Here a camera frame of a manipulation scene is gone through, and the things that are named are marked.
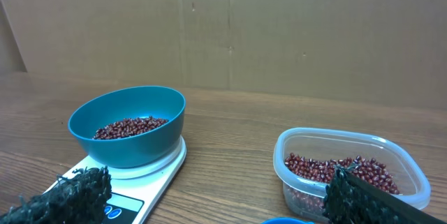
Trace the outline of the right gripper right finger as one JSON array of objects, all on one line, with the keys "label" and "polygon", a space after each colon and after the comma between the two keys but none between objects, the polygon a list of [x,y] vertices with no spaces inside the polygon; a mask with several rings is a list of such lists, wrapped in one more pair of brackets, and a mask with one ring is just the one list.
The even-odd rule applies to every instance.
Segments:
[{"label": "right gripper right finger", "polygon": [[334,224],[444,224],[337,166],[325,187],[323,216]]}]

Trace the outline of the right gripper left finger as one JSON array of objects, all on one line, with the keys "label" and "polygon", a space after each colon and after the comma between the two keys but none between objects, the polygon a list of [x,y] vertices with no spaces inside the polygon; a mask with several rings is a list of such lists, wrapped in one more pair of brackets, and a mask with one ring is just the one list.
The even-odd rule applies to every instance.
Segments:
[{"label": "right gripper left finger", "polygon": [[57,183],[42,195],[1,215],[1,224],[101,224],[107,201],[112,197],[107,167],[79,168],[73,178],[57,177]]}]

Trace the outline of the red adzuki beans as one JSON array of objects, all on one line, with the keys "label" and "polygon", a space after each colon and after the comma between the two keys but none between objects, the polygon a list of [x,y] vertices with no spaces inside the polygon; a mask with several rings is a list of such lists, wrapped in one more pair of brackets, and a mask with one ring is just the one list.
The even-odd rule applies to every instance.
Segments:
[{"label": "red adzuki beans", "polygon": [[[96,130],[93,138],[95,140],[112,140],[133,137],[150,132],[168,122],[167,119],[152,116],[122,119]],[[355,165],[353,173],[356,177],[386,193],[394,195],[400,193],[392,175],[388,173],[386,165],[378,162],[375,158],[367,160],[362,156],[356,156],[355,158],[347,157],[339,160],[315,160],[291,152],[283,161],[283,166],[293,174],[324,183],[329,182],[334,177],[336,165],[348,167],[352,164]]]}]

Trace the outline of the blue plastic measuring scoop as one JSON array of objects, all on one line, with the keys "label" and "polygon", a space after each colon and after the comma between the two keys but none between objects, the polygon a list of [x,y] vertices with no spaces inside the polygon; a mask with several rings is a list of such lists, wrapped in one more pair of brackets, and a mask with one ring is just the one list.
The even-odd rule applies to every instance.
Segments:
[{"label": "blue plastic measuring scoop", "polygon": [[261,224],[314,224],[314,222],[302,221],[296,218],[279,217],[268,219],[263,221]]}]

